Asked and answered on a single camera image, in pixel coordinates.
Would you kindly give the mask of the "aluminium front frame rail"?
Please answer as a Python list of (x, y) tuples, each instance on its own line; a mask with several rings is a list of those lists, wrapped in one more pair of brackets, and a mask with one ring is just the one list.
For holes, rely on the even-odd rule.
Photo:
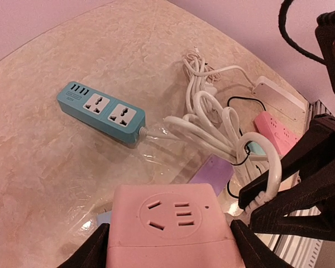
[[(320, 101), (310, 103), (307, 111), (305, 130), (309, 127), (311, 119), (317, 114), (331, 114), (329, 109)], [(299, 172), (289, 177), (281, 184), (281, 190), (289, 189), (301, 182)], [(316, 216), (320, 214), (317, 207), (294, 211), (287, 216)], [(261, 234), (257, 237), (278, 257), (293, 267), (314, 267), (317, 261), (322, 241), (313, 238), (295, 235)]]

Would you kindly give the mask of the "white power strip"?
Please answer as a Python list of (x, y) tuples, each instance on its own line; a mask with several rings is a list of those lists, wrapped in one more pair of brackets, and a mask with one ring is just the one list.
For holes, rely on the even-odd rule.
[(252, 94), (293, 121), (306, 113), (305, 104), (265, 76), (260, 76)]

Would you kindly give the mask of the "light blue small plug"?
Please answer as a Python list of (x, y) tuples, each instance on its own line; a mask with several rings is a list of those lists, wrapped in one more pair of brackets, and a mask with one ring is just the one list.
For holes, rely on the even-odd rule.
[(111, 223), (111, 216), (112, 216), (111, 211), (107, 211), (107, 212), (98, 214), (96, 216), (97, 226), (99, 227), (101, 224), (110, 224)]

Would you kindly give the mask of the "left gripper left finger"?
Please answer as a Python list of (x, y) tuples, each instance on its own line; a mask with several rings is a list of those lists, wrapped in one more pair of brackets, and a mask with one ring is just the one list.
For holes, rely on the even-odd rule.
[(109, 228), (109, 223), (102, 223), (58, 268), (105, 268)]

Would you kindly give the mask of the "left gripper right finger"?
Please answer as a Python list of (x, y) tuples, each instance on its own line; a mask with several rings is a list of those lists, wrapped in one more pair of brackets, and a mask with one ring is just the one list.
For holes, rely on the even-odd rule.
[(246, 268), (293, 268), (275, 255), (241, 220), (230, 225)]

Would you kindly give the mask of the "pink triangular power strip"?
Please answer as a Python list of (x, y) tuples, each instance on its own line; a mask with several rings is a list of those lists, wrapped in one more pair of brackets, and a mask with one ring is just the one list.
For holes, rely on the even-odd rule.
[(253, 122), (258, 132), (274, 145), (279, 155), (286, 155), (300, 139), (267, 111), (262, 111)]

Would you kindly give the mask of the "teal plug adapter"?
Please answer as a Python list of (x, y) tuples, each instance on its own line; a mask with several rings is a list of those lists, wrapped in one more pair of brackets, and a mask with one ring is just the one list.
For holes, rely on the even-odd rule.
[(256, 155), (266, 155), (262, 147), (256, 142), (249, 142), (247, 144), (248, 149)]

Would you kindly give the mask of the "pink small plug adapter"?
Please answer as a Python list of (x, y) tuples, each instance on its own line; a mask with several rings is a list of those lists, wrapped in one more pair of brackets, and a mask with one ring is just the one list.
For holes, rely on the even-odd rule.
[(209, 184), (120, 185), (107, 267), (244, 267)]

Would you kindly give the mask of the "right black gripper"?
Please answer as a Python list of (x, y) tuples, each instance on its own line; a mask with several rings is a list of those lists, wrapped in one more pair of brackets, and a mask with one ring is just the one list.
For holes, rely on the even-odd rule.
[(255, 233), (335, 241), (335, 117), (320, 114), (282, 158), (282, 179), (301, 182), (251, 214)]

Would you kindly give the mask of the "teal power strip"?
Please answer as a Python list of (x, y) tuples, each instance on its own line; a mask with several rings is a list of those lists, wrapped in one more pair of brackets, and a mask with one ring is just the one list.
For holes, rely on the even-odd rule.
[(63, 112), (125, 144), (134, 144), (146, 126), (145, 111), (78, 82), (58, 94)]

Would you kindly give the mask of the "purple power strip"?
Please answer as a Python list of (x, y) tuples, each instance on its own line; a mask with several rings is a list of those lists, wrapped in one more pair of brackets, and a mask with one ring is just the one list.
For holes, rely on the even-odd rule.
[(189, 183), (210, 184), (216, 196), (219, 196), (231, 180), (233, 174), (233, 166), (228, 161), (216, 155), (210, 155)]

